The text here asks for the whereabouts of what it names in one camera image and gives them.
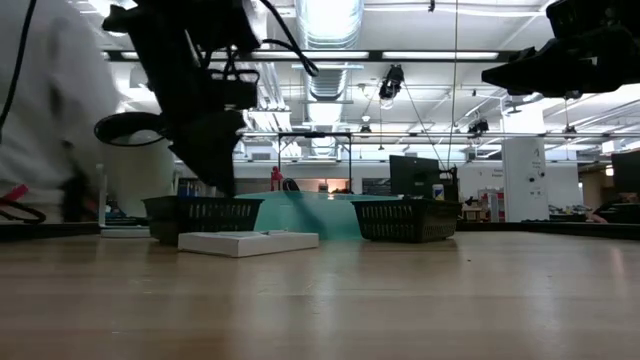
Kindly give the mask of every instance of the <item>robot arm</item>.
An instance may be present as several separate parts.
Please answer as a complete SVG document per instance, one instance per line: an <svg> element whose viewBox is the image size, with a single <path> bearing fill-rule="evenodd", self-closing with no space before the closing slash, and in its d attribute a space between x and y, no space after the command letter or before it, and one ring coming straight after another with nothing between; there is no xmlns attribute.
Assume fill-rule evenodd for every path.
<svg viewBox="0 0 640 360"><path fill-rule="evenodd" d="M547 8L555 38L540 51L522 50L484 71L482 80L511 95L566 98L639 83L639 10L637 0L557 1Z"/></svg>
<svg viewBox="0 0 640 360"><path fill-rule="evenodd" d="M266 0L261 0L272 12ZM154 130L172 142L169 148L204 183L227 196L235 194L232 153L245 126L237 110L257 105L257 79L245 82L233 59L260 47L252 29L250 0L136 0L125 10L112 6L103 28L129 34L147 73L162 114L157 121L137 121L135 115L118 114L96 127L105 143L140 130ZM304 57L288 34L306 68L317 68ZM222 74L209 69L211 54L226 49L230 60Z"/></svg>

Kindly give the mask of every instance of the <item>red object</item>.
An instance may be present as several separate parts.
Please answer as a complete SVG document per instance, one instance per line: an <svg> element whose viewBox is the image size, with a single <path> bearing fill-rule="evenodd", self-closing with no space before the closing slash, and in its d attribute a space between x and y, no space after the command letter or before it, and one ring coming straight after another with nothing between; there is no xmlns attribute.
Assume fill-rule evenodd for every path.
<svg viewBox="0 0 640 360"><path fill-rule="evenodd" d="M19 185L13 188L11 192L3 196L4 200L18 201L29 192L27 185Z"/></svg>
<svg viewBox="0 0 640 360"><path fill-rule="evenodd" d="M280 190L280 181L282 181L283 176L280 173L280 169L277 166L274 166L271 170L271 191L275 191L274 183L278 184L278 190Z"/></svg>

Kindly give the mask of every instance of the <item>desk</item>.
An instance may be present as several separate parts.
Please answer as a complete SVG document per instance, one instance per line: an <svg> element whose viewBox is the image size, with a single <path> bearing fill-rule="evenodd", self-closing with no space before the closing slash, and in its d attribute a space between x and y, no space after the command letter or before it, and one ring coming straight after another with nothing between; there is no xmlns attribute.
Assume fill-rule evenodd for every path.
<svg viewBox="0 0 640 360"><path fill-rule="evenodd" d="M640 353L629 241L470 232L234 260L85 236L0 244L0 286L7 360Z"/></svg>

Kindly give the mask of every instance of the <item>computer monitor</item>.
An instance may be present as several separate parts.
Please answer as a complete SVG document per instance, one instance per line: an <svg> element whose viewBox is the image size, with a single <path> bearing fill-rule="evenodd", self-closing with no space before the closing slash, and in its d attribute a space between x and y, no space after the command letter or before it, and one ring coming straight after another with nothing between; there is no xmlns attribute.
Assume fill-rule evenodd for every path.
<svg viewBox="0 0 640 360"><path fill-rule="evenodd" d="M640 151L613 154L613 184L619 193L640 193Z"/></svg>
<svg viewBox="0 0 640 360"><path fill-rule="evenodd" d="M433 196L433 185L441 184L438 160L409 156L389 156L391 193L394 195Z"/></svg>

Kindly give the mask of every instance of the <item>white pillar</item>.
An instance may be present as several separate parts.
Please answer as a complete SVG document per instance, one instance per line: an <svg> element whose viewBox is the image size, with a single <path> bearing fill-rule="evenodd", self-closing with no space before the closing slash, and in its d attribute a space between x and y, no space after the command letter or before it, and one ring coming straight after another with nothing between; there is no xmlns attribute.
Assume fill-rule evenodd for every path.
<svg viewBox="0 0 640 360"><path fill-rule="evenodd" d="M549 220L543 140L507 139L502 146L507 222Z"/></svg>
<svg viewBox="0 0 640 360"><path fill-rule="evenodd" d="M537 104L505 116L508 133L544 133L543 109ZM547 169L544 139L514 138L502 143L507 222L548 220Z"/></svg>

